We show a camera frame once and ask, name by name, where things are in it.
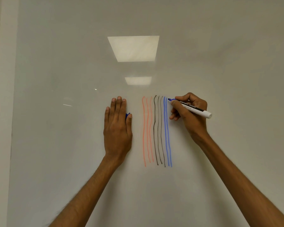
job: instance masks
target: red line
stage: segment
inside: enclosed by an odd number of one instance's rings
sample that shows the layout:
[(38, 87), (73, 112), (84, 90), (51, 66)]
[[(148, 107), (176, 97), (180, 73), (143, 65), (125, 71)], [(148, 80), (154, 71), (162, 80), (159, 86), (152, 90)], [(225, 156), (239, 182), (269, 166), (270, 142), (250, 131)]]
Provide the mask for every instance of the red line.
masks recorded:
[(145, 153), (144, 153), (144, 131), (145, 131), (145, 109), (144, 109), (144, 103), (143, 103), (143, 99), (145, 98), (145, 96), (142, 97), (142, 105), (143, 105), (143, 159), (144, 159), (144, 165), (146, 167), (146, 161), (145, 161)]
[[(152, 111), (152, 109), (151, 109), (151, 123), (153, 122), (153, 111)], [(149, 141), (151, 142), (151, 123), (150, 123), (150, 125), (149, 125)], [(153, 155), (153, 146), (152, 146), (152, 144), (151, 144), (151, 157), (152, 157), (152, 159), (153, 159), (153, 162), (154, 162), (154, 155)]]
[(146, 98), (146, 105), (147, 105), (147, 125), (146, 125), (146, 140), (147, 140), (147, 153), (148, 153), (148, 159), (149, 162), (151, 163), (151, 159), (149, 158), (149, 149), (148, 149), (148, 117), (149, 117), (149, 110), (148, 110), (148, 103), (147, 103), (147, 98)]

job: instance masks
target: black line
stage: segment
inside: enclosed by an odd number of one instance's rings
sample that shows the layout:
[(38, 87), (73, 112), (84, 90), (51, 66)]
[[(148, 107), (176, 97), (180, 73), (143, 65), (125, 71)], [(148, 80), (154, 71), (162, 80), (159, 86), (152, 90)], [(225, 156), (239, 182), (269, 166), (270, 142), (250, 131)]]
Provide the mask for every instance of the black line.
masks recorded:
[(160, 96), (158, 96), (158, 102), (157, 102), (157, 106), (158, 106), (157, 140), (158, 140), (158, 153), (159, 153), (159, 158), (160, 158), (160, 162), (161, 162), (161, 164), (162, 164), (161, 155), (160, 155), (160, 148), (159, 148), (159, 123), (160, 123), (160, 114), (159, 114), (159, 97), (160, 97)]
[(160, 130), (160, 137), (161, 137), (161, 147), (162, 147), (162, 152), (163, 152), (163, 158), (164, 158), (164, 167), (166, 167), (165, 165), (165, 155), (164, 155), (164, 150), (163, 150), (163, 144), (162, 144), (162, 98), (160, 99), (160, 110), (161, 110), (161, 130)]
[(156, 103), (155, 103), (155, 98), (156, 98), (156, 96), (154, 97), (154, 105), (155, 105), (155, 122), (154, 122), (154, 127), (153, 127), (153, 130), (154, 130), (153, 135), (154, 135), (154, 146), (155, 146), (156, 161), (157, 161), (157, 165), (159, 165), (159, 164), (158, 164), (158, 159), (157, 159), (156, 141), (155, 141), (155, 124), (156, 124)]

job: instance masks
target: left hand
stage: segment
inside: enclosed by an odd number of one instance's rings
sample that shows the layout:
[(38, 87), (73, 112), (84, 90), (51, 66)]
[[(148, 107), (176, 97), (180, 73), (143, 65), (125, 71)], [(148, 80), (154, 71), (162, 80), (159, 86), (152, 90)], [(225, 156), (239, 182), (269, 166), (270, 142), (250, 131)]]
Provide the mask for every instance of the left hand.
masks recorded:
[(121, 165), (131, 149), (133, 134), (131, 131), (132, 114), (125, 121), (126, 99), (121, 96), (111, 100), (104, 117), (104, 147), (106, 159)]

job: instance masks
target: wavy line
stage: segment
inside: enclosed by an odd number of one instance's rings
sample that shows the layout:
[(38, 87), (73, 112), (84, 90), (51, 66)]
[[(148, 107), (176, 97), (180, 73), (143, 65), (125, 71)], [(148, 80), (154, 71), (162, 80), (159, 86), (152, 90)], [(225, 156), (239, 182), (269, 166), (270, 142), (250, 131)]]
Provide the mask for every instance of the wavy line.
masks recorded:
[(153, 135), (154, 135), (154, 147), (155, 147), (155, 154), (156, 154), (156, 161), (157, 161), (157, 165), (158, 164), (158, 159), (157, 159), (157, 151), (156, 151), (156, 141), (155, 141), (155, 124), (156, 124), (156, 103), (155, 103), (155, 98), (156, 96), (154, 97), (154, 105), (155, 105), (155, 121), (154, 121), (154, 127), (153, 127)]
[(162, 144), (162, 99), (163, 99), (163, 96), (161, 96), (161, 99), (160, 99), (160, 111), (161, 111), (161, 130), (160, 130), (160, 138), (161, 138), (161, 147), (162, 147), (162, 152), (163, 152), (163, 158), (164, 158), (164, 167), (166, 167), (165, 165), (165, 154), (164, 154), (164, 149), (163, 149), (163, 144)]
[(144, 151), (144, 133), (145, 133), (145, 108), (144, 108), (144, 102), (143, 99), (145, 98), (145, 96), (142, 97), (142, 105), (143, 105), (143, 159), (144, 159), (144, 166), (146, 167), (146, 161), (145, 161), (145, 151)]
[(167, 154), (167, 163), (168, 163), (168, 166), (169, 166), (169, 157), (168, 157), (168, 149), (167, 149), (167, 135), (166, 135), (166, 116), (165, 116), (166, 107), (165, 107), (165, 96), (164, 96), (164, 99), (163, 99), (163, 106), (164, 106), (165, 147), (166, 147), (166, 154)]
[(149, 117), (149, 110), (148, 110), (148, 102), (146, 98), (146, 106), (147, 106), (147, 123), (146, 123), (146, 141), (147, 141), (147, 153), (148, 153), (148, 160), (151, 163), (151, 159), (149, 158), (149, 149), (148, 149), (148, 117)]
[(162, 164), (162, 160), (161, 160), (161, 155), (160, 155), (160, 148), (159, 148), (159, 123), (160, 123), (160, 114), (159, 114), (159, 97), (158, 96), (158, 102), (157, 102), (157, 106), (158, 106), (158, 125), (157, 125), (157, 140), (158, 140), (158, 153), (159, 153), (159, 158), (160, 158), (160, 162)]
[(168, 129), (168, 116), (167, 116), (167, 98), (165, 100), (165, 108), (166, 108), (166, 127), (167, 127), (167, 137), (168, 137), (168, 147), (169, 147), (169, 159), (170, 159), (170, 166), (173, 167), (171, 162), (171, 150), (170, 150), (170, 143), (169, 143), (169, 129)]
[[(153, 122), (153, 111), (152, 111), (152, 109), (151, 109), (151, 123), (152, 123), (152, 122)], [(149, 124), (149, 132), (148, 132), (150, 144), (151, 144), (151, 123)], [(153, 145), (151, 144), (150, 146), (151, 146), (151, 158), (152, 158), (152, 160), (153, 160), (153, 162), (154, 162)]]

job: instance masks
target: whiteboard marker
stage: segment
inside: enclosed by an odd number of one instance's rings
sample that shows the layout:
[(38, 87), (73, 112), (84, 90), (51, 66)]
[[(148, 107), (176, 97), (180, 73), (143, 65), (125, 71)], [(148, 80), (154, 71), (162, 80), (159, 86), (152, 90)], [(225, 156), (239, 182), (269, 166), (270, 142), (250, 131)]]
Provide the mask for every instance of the whiteboard marker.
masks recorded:
[(208, 118), (208, 119), (210, 119), (212, 117), (212, 113), (210, 113), (208, 111), (202, 110), (198, 107), (195, 107), (193, 105), (189, 105), (188, 103), (184, 103), (182, 101), (179, 101), (179, 102), (182, 104), (183, 107), (185, 107), (190, 112), (193, 112), (197, 115), (200, 115), (200, 116)]

